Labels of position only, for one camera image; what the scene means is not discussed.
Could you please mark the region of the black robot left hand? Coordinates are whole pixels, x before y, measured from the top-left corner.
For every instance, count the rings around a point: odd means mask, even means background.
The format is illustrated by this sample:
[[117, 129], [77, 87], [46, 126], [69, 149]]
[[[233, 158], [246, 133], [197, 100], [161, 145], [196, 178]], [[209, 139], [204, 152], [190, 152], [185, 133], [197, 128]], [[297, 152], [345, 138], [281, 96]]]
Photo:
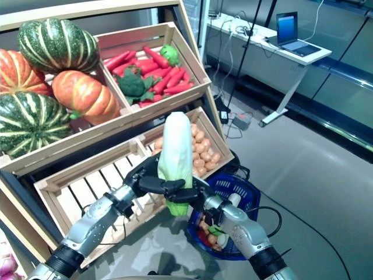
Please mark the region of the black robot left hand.
[[159, 157], [159, 154], [147, 157], [126, 175], [124, 184], [131, 188], [135, 198], [147, 193], [168, 198], [185, 186], [184, 179], [166, 180], [158, 177]]

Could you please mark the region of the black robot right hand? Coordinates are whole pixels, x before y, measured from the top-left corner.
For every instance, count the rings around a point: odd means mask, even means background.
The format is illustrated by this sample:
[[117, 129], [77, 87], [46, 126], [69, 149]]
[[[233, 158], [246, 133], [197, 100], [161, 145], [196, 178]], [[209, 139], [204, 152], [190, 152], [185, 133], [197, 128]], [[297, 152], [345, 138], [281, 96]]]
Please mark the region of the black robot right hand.
[[181, 180], [171, 190], [166, 192], [165, 197], [174, 203], [187, 203], [192, 208], [202, 210], [206, 200], [214, 196], [210, 185], [199, 177], [193, 176], [192, 187], [181, 186]]

